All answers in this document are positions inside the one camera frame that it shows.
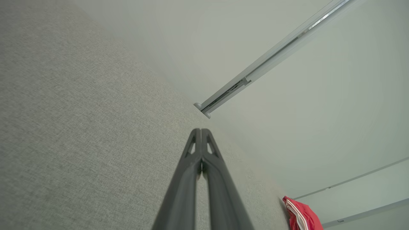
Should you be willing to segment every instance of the fabric wall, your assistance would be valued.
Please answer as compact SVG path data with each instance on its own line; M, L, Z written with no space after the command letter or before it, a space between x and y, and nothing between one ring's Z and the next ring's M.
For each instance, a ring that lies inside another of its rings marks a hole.
M229 137L78 7L0 3L0 228L150 229L193 128L209 128L256 229L288 229ZM206 182L197 229L209 228Z

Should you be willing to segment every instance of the white wall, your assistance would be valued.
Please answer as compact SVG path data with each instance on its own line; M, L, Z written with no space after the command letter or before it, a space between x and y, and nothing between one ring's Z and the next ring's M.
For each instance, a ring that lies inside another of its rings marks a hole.
M404 205L325 230L407 230L408 213L409 205Z
M309 205L321 223L327 223L407 198L409 160L297 201Z

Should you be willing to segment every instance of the red towel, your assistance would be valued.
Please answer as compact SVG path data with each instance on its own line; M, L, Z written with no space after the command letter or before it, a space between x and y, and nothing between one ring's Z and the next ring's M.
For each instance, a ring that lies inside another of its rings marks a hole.
M285 196L283 198L290 214L291 230L324 230L317 215L306 204Z

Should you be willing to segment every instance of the white ceiling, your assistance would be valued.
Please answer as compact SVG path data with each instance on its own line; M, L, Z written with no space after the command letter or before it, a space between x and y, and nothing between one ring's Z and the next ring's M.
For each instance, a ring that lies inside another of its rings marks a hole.
M330 0L74 0L203 102Z
M75 2L194 103L330 0ZM376 2L327 25L212 113L289 196L408 156L409 8Z
M212 113L298 197L409 156L409 2L366 1Z

